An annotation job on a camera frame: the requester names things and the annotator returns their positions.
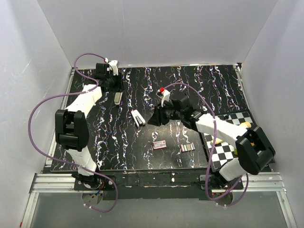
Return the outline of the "white black stapler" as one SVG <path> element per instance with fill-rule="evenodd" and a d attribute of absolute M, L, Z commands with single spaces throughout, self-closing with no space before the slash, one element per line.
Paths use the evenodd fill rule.
<path fill-rule="evenodd" d="M 131 115 L 132 115 L 132 117 L 134 119 L 134 122 L 135 122 L 137 128 L 139 128 L 140 126 L 145 126 L 146 125 L 145 119 L 138 112 L 138 110 L 132 110 L 131 111 Z"/>

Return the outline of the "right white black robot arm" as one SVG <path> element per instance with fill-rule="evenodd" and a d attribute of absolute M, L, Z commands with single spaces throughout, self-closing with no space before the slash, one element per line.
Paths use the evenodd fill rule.
<path fill-rule="evenodd" d="M 248 128 L 213 117 L 193 108 L 187 95 L 173 99 L 164 88 L 157 91 L 157 96 L 161 102 L 154 107 L 148 124 L 161 126 L 170 120 L 180 120 L 188 129 L 212 135 L 237 150 L 237 158 L 221 165 L 211 177 L 217 187 L 225 189 L 235 178 L 246 173 L 259 174 L 274 158 L 276 152 L 261 127 Z"/>

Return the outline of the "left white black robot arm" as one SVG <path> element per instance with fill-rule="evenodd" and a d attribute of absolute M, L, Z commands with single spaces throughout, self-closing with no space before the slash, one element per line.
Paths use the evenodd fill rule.
<path fill-rule="evenodd" d="M 124 85 L 118 65 L 117 60 L 105 64 L 97 63 L 91 78 L 98 81 L 98 87 L 91 92 L 79 95 L 68 107 L 64 110 L 58 109 L 55 113 L 56 142 L 70 154 L 75 164 L 80 165 L 77 168 L 78 174 L 73 177 L 91 190 L 98 189 L 102 181 L 98 175 L 84 170 L 84 168 L 92 171 L 97 169 L 97 164 L 93 161 L 87 147 L 89 130 L 86 118 L 102 97 L 102 93 L 115 93 L 114 104 L 120 104 Z"/>

